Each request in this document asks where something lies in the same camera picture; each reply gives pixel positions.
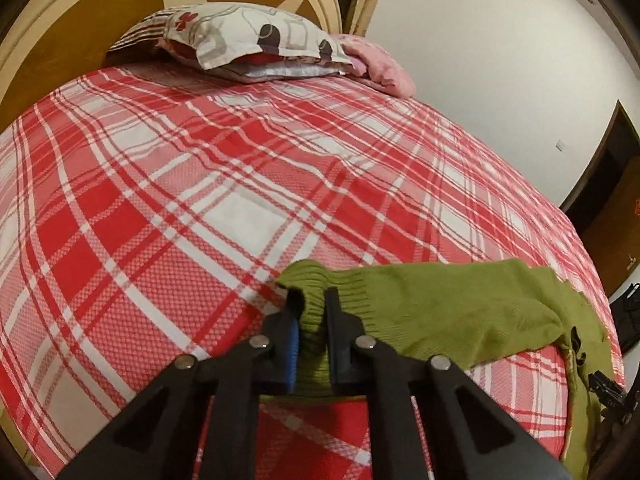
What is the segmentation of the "white patterned pillow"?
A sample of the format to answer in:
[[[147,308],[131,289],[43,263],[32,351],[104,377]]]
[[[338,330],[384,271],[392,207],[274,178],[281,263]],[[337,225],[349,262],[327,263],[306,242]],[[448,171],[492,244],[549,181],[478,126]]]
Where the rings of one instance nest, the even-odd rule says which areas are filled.
[[[253,3],[211,2],[175,8],[157,47],[202,70],[248,56],[259,56],[266,63],[296,60],[352,68],[340,44],[312,21]]]

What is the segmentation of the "striped folded blanket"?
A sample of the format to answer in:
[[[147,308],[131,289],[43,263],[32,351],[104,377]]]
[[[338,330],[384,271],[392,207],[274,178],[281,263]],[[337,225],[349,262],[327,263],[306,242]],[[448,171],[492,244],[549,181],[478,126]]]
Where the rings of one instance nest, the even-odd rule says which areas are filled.
[[[300,15],[254,3],[210,2],[157,11],[107,50],[106,65],[173,60],[254,84],[346,75],[354,66],[336,39]]]

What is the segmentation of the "black bag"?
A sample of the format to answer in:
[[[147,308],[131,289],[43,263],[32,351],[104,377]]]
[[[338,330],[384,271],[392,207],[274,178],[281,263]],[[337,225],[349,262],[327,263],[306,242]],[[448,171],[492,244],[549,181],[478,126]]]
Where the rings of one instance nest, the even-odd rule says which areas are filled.
[[[630,284],[629,287],[617,298],[610,308],[620,350],[628,353],[640,339],[640,304],[639,284]]]

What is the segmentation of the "green knit sweater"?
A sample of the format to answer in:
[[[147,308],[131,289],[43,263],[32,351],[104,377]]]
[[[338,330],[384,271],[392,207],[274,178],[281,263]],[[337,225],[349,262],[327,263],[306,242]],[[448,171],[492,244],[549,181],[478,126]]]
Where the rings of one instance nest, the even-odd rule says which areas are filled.
[[[588,474],[600,403],[588,390],[595,372],[613,376],[616,349],[608,304],[574,289],[548,266],[520,259],[467,264],[419,262],[331,270],[314,260],[290,264],[274,281],[299,292],[302,348],[294,393],[331,395],[322,334],[324,292],[337,289],[345,312],[402,356],[449,356],[462,370],[548,346],[560,350],[568,387],[568,437],[562,459],[577,479]]]

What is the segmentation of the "red white plaid bedspread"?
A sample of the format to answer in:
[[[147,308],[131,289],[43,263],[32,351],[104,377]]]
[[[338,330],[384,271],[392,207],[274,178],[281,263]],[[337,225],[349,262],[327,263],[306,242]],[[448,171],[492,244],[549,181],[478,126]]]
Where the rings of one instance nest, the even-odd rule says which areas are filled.
[[[2,132],[2,408],[57,474],[175,356],[255,333],[307,258],[519,258],[612,325],[566,215],[434,108],[344,77],[110,67]]]

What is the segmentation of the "cream brown headboard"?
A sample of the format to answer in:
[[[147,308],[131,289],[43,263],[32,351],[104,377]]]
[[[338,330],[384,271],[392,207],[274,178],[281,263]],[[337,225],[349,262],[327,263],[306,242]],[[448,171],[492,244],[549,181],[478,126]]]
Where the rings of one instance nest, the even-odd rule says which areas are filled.
[[[29,0],[1,41],[1,125],[80,75],[142,18],[171,6],[239,1],[303,15],[327,32],[343,28],[338,0]]]

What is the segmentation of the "pink pillow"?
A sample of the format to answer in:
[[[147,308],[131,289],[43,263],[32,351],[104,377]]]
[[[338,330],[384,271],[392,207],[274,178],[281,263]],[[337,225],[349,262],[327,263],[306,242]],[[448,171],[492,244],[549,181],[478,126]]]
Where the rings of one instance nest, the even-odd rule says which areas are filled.
[[[356,35],[333,35],[352,62],[347,75],[379,92],[399,99],[416,95],[408,72],[381,46]]]

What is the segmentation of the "brown wooden door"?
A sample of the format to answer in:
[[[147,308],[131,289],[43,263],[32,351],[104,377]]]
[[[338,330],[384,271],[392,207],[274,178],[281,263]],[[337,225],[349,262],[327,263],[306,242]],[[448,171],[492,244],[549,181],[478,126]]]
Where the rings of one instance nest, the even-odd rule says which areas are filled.
[[[622,104],[561,209],[613,295],[639,266],[639,133]]]

